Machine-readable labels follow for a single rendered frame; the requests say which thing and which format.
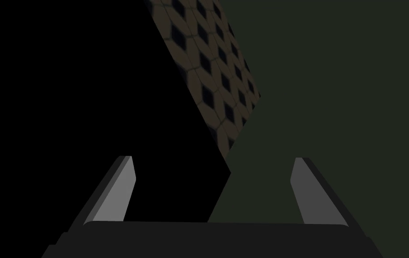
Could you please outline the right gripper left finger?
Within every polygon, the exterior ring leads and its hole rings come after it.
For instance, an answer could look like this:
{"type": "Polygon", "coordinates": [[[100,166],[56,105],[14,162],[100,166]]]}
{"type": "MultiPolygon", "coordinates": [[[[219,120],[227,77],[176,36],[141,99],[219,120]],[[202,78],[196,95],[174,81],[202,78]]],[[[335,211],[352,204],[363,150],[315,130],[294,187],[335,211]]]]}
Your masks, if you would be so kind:
{"type": "Polygon", "coordinates": [[[79,211],[68,231],[92,221],[123,221],[136,182],[132,156],[119,156],[79,211]]]}

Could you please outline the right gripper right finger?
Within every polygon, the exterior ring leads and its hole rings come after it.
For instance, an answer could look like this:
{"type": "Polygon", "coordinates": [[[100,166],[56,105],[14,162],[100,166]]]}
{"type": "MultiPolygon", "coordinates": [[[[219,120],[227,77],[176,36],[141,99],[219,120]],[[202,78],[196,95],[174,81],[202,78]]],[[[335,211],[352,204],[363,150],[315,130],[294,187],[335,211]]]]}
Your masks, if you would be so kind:
{"type": "Polygon", "coordinates": [[[295,158],[290,185],[304,224],[366,237],[350,210],[310,158],[295,158]]]}

